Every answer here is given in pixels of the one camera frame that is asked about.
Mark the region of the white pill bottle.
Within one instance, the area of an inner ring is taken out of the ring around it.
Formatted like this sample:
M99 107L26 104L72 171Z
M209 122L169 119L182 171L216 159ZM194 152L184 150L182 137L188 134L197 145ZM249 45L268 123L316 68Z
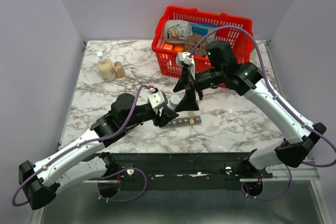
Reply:
M167 103L167 107L174 111L175 108L178 106L178 104L180 103L181 98L177 95L177 94L172 94L169 99L168 99L168 103Z

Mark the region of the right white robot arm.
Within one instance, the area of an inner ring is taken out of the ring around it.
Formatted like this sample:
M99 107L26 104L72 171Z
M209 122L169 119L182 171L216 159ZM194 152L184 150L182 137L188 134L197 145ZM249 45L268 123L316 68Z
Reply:
M224 84L240 96L256 105L281 131L284 140L250 152L241 165L242 173L249 178L271 165L285 164L298 167L325 133L322 123L312 123L300 115L273 88L266 83L262 71L253 63L238 63L231 45L223 40L206 45L205 50L211 68L195 73L194 59L188 52L179 52L177 65L181 76L173 91L185 91L184 98L175 111L197 111L197 99L203 98L203 90Z

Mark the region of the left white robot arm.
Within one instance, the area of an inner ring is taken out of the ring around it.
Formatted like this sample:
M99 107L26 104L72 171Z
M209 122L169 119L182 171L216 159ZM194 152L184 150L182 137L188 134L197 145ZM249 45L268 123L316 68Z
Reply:
M74 142L50 157L20 164L18 190L24 192L31 209L48 205L58 192L73 184L99 177L112 179L118 168L103 149L146 121L164 127L178 117L176 107L181 98L176 94L167 98L162 91L150 88L145 104L137 105L138 98L138 93L119 95L110 111Z

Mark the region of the grey weekly pill organizer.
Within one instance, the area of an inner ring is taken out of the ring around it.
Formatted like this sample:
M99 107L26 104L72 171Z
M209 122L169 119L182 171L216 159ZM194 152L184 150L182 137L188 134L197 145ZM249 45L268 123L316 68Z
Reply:
M186 116L183 118L175 118L172 121L170 121L167 125L164 126L164 128L168 127L189 127L189 126L195 126L200 125L202 123L202 119L199 115L197 116Z

